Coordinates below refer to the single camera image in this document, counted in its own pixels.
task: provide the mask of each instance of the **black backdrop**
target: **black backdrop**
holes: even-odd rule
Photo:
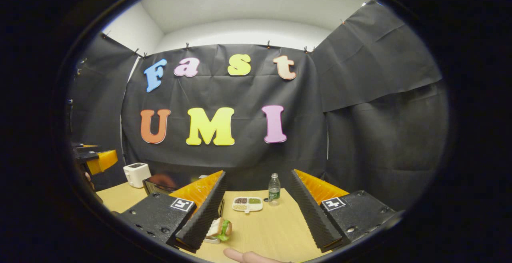
[[[234,54],[251,57],[251,72],[231,76],[227,71]],[[294,61],[292,80],[282,79],[272,59],[287,55]],[[199,58],[194,77],[178,77],[173,70],[179,61]],[[164,66],[161,85],[146,92],[143,73],[161,59]],[[261,108],[282,105],[284,143],[265,143],[267,122]],[[231,120],[232,146],[213,143],[191,146],[185,143],[190,131],[190,108],[203,108],[212,119],[219,108],[234,109]],[[146,143],[140,134],[141,110],[154,110],[152,133],[158,130],[159,109],[169,109],[167,134],[159,144]],[[129,162],[148,163],[152,173],[171,171],[173,176],[227,173],[229,190],[268,188],[273,172],[282,185],[289,186],[290,170],[298,168],[321,176],[327,159],[327,132],[322,113],[318,75],[311,57],[300,50],[270,48],[249,44],[198,46],[189,50],[161,52],[139,61],[126,87],[122,108],[124,148]]]
[[[410,27],[371,0],[313,53],[329,130],[325,179],[408,208],[446,146],[441,73]]]
[[[80,58],[80,75],[75,77],[68,95],[73,100],[71,139],[101,145],[104,151],[116,151],[117,163],[92,176],[96,190],[103,190],[126,181],[120,115],[128,76],[137,56],[116,41],[97,35]]]

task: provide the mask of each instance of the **water bottle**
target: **water bottle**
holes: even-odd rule
[[[270,182],[268,183],[268,203],[270,206],[277,206],[279,205],[279,199],[281,192],[281,183],[278,179],[277,173],[272,173],[272,178],[270,179]]]

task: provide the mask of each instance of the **spice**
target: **spice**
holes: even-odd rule
[[[247,206],[246,205],[234,205],[233,208],[236,210],[246,210]]]

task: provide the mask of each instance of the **finger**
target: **finger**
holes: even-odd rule
[[[256,253],[252,252],[252,251],[245,252],[242,255],[242,258],[245,261],[245,263],[282,263],[281,261],[263,257],[261,255],[258,255]]]
[[[237,262],[240,262],[240,263],[246,263],[244,261],[244,258],[242,257],[242,253],[238,252],[237,250],[235,249],[232,249],[232,248],[226,248],[224,249],[224,255],[226,257],[228,257],[229,259],[233,259]]]

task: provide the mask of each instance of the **table surface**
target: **table surface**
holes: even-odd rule
[[[119,213],[125,212],[146,197],[144,188],[134,188],[128,182],[97,194],[108,209]],[[226,191],[222,217],[233,224],[230,239],[220,244],[203,243],[196,254],[182,251],[216,263],[236,262],[223,254],[223,250],[228,247],[239,252],[253,251],[284,262],[303,262],[328,253],[322,254],[316,248],[297,203],[284,188],[281,188],[278,206],[269,206],[263,202],[261,211],[250,214],[232,209],[233,199],[238,196],[263,199],[268,197],[268,190]]]

